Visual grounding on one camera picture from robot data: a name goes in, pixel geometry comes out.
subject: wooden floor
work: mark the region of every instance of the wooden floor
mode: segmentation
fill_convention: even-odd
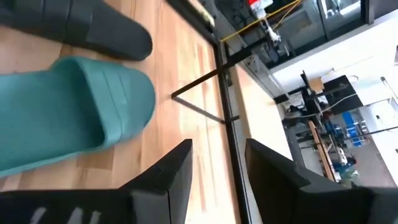
[[[107,151],[0,179],[0,190],[118,188],[186,138],[193,139],[193,183],[186,223],[239,223],[224,127],[172,101],[170,94],[212,70],[212,48],[163,0],[108,0],[143,24],[154,49],[143,62],[119,61],[145,72],[157,94],[155,113],[143,133]],[[48,68],[64,55],[111,60],[89,50],[0,27],[0,73]],[[215,79],[182,98],[222,115]]]

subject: red object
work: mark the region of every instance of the red object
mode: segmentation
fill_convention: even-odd
[[[258,1],[260,1],[260,0],[248,0],[249,5],[252,5],[253,3],[258,2]]]

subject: yellow cable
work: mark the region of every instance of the yellow cable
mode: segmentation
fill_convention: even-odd
[[[280,19],[280,21],[274,26],[273,29],[275,29],[276,27],[279,26],[279,24],[285,19],[285,17],[298,5],[300,4],[301,0],[299,0],[293,7],[291,7],[285,14],[284,16],[282,16],[282,18]]]
[[[301,1],[301,0],[295,0],[294,2],[291,2],[291,3],[287,4],[286,6],[284,6],[284,7],[280,8],[280,9],[276,10],[275,12],[272,12],[272,13],[266,15],[265,17],[260,18],[260,19],[258,19],[258,20],[256,20],[256,21],[250,23],[249,25],[243,27],[243,28],[240,29],[239,31],[237,31],[237,32],[235,32],[235,33],[233,33],[233,34],[231,34],[231,35],[229,35],[229,36],[223,38],[223,39],[221,40],[221,42],[224,42],[224,41],[226,41],[226,40],[228,40],[228,39],[230,39],[230,38],[232,38],[232,37],[234,37],[234,36],[236,36],[236,35],[242,33],[243,31],[245,31],[245,30],[248,29],[249,27],[253,26],[254,24],[257,24],[257,23],[260,22],[261,20],[267,19],[267,18],[269,18],[269,17],[271,17],[271,16],[277,14],[278,12],[280,12],[280,11],[286,9],[287,7],[289,7],[289,6],[293,5],[293,4],[296,4],[296,5],[297,5],[297,3],[300,2],[300,1]]]

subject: desk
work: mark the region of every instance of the desk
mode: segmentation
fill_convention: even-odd
[[[211,46],[162,0],[107,2],[150,32],[154,49],[143,62],[120,61],[0,27],[0,73],[46,69],[64,55],[136,68],[146,73],[155,86],[157,104],[150,123],[135,139],[107,151],[0,178],[0,190],[118,188],[183,139],[192,138],[193,182],[186,222],[239,222],[224,126],[170,98],[174,90],[215,68]],[[219,95],[217,81],[211,79],[184,97],[222,116]]]
[[[292,159],[275,101],[240,66],[230,68],[245,138],[253,138]]]
[[[309,121],[308,125],[310,126],[312,136],[314,138],[315,144],[317,145],[317,149],[318,149],[319,155],[321,157],[321,161],[322,161],[322,166],[326,172],[326,178],[335,182],[336,181],[335,171],[331,167],[331,160],[330,160],[329,153],[326,151],[326,147],[325,147],[324,143],[319,138],[319,135],[317,133],[314,123],[312,121]]]

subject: glass panel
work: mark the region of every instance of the glass panel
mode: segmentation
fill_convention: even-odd
[[[331,39],[363,24],[360,0],[321,0],[321,3],[326,18],[325,27]]]
[[[272,13],[294,0],[276,1],[266,8]],[[254,22],[247,0],[215,0],[217,8],[227,18],[235,30],[240,30]],[[268,18],[269,25],[282,38],[278,46],[279,59],[274,62],[266,50],[254,50],[268,68],[275,67],[298,55],[304,54],[331,39],[339,37],[363,24],[361,20],[361,0],[302,0],[291,9]],[[247,44],[264,37],[266,31],[260,24],[254,25],[240,35]]]

